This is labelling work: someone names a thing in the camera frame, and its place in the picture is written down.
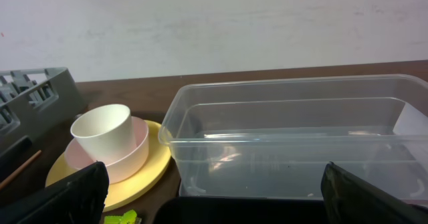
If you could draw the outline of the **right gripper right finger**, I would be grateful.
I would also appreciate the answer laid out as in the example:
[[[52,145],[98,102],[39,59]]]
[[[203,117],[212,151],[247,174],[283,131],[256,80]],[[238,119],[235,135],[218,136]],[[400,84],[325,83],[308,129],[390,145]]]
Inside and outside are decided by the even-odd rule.
[[[333,224],[427,224],[427,208],[409,205],[330,162],[321,192]]]

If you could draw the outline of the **green snack wrapper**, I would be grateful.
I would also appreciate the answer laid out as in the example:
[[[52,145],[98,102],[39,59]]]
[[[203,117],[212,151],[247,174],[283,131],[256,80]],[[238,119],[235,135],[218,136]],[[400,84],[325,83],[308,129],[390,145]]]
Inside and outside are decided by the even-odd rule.
[[[123,215],[110,215],[104,217],[104,224],[141,224],[142,219],[135,210],[129,210]]]

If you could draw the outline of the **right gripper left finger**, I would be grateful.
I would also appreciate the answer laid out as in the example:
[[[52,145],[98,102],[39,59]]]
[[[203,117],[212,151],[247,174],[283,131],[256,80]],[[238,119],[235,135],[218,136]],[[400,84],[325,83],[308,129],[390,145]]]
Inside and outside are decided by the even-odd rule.
[[[78,172],[1,209],[1,224],[98,224],[108,194],[103,162]]]

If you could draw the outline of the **wooden chopstick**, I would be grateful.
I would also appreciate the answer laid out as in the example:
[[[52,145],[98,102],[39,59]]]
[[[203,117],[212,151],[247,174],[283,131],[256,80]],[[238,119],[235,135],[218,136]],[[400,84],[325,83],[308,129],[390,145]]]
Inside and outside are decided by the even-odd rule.
[[[3,190],[10,182],[20,175],[32,162],[34,162],[39,157],[41,153],[42,151],[38,150],[33,156],[27,159],[21,166],[14,170],[6,179],[4,179],[0,184],[0,190]]]

